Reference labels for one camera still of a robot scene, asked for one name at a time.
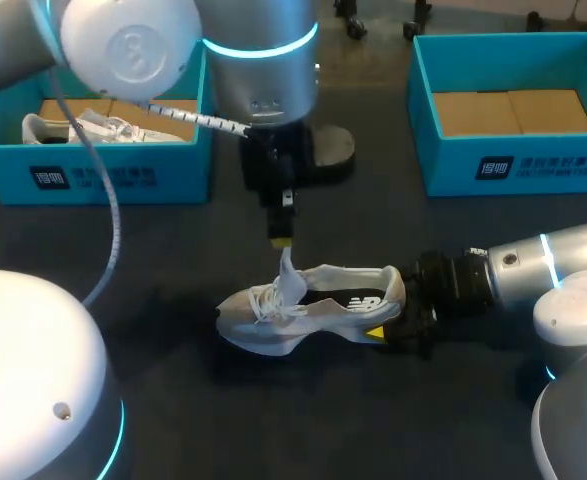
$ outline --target white sneaker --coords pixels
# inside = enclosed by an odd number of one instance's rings
[[[87,109],[77,118],[93,143],[164,143],[184,142],[180,137],[146,130],[118,117],[105,117]],[[26,145],[80,143],[69,122],[52,121],[34,113],[22,120],[22,142]]]
[[[146,130],[131,125],[119,117],[105,117],[87,109],[77,118],[87,137],[96,143],[164,143],[184,142],[180,137],[168,133]],[[69,130],[69,143],[78,143],[75,130]]]
[[[25,145],[42,145],[68,143],[69,122],[45,120],[34,113],[22,120],[22,143]]]
[[[394,267],[322,265],[297,272],[283,256],[272,284],[222,302],[217,330],[232,344],[268,356],[287,355],[318,331],[372,343],[364,333],[399,316],[405,302],[404,282]]]

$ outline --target blue box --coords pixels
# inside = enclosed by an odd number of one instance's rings
[[[574,89],[587,33],[419,36],[407,105],[429,196],[587,192],[587,134],[445,137],[433,93]]]
[[[69,98],[99,98],[68,70],[58,78]],[[205,52],[199,45],[181,80],[160,98],[198,101],[211,114]],[[0,92],[0,201],[4,205],[108,204],[82,145],[22,145],[22,119],[55,98],[46,75]],[[96,145],[123,204],[203,203],[208,197],[211,130],[195,127],[189,143]],[[38,181],[55,175],[55,184]]]

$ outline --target logo on box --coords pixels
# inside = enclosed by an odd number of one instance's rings
[[[40,190],[69,190],[71,186],[62,167],[29,167]]]
[[[504,180],[513,166],[513,157],[484,157],[475,175],[476,180]]]

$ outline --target dark table surface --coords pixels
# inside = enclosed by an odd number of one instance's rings
[[[349,128],[359,163],[300,195],[298,268],[402,265],[587,222],[587,196],[427,199],[401,89],[324,89],[314,120]],[[321,334],[283,360],[218,340],[215,305],[276,275],[264,222],[223,136],[209,204],[123,209],[121,261],[92,313],[123,384],[135,479],[539,478],[526,312],[462,324],[430,362]],[[83,298],[110,235],[105,208],[0,205],[0,269]]]

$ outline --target white cable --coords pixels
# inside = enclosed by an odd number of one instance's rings
[[[186,110],[180,110],[179,108],[165,107],[163,105],[154,105],[148,103],[137,103],[136,105],[155,115],[162,115],[173,118],[175,120],[179,120],[180,122],[196,123],[205,128],[220,130],[222,132],[231,133],[233,135],[239,135],[240,137],[246,137],[245,131],[251,128],[249,125],[245,125],[243,123],[233,122],[232,120],[225,120],[218,117],[210,117],[208,115],[200,115],[199,113],[187,112]]]
[[[57,77],[55,76],[55,72],[53,70],[49,70],[48,72],[49,81],[51,82],[51,86],[55,91],[55,96],[57,98],[57,103],[60,105],[60,109],[64,113],[66,119],[70,122],[75,130],[75,133],[80,138],[84,146],[89,152],[91,159],[93,160],[93,164],[95,168],[100,173],[100,177],[102,178],[102,182],[104,183],[104,189],[106,190],[106,194],[109,199],[109,204],[111,205],[111,220],[113,222],[113,242],[111,244],[111,254],[109,255],[109,260],[106,264],[106,268],[104,269],[104,273],[102,273],[102,277],[100,281],[97,282],[97,285],[93,287],[93,290],[89,295],[82,301],[82,304],[85,307],[90,307],[91,304],[95,301],[97,297],[100,296],[104,288],[108,285],[111,277],[113,276],[113,271],[115,270],[115,265],[117,263],[118,257],[120,255],[120,241],[121,241],[121,219],[120,219],[120,207],[117,203],[117,195],[115,194],[115,189],[113,188],[113,183],[111,183],[111,179],[109,178],[108,171],[106,170],[106,166],[104,162],[100,158],[100,154],[97,153],[95,147],[91,143],[91,141],[87,138],[86,134],[84,133],[82,127],[78,125],[77,120],[71,113],[66,101],[64,100],[64,92],[62,91],[62,87],[60,87],[59,82],[57,81]]]

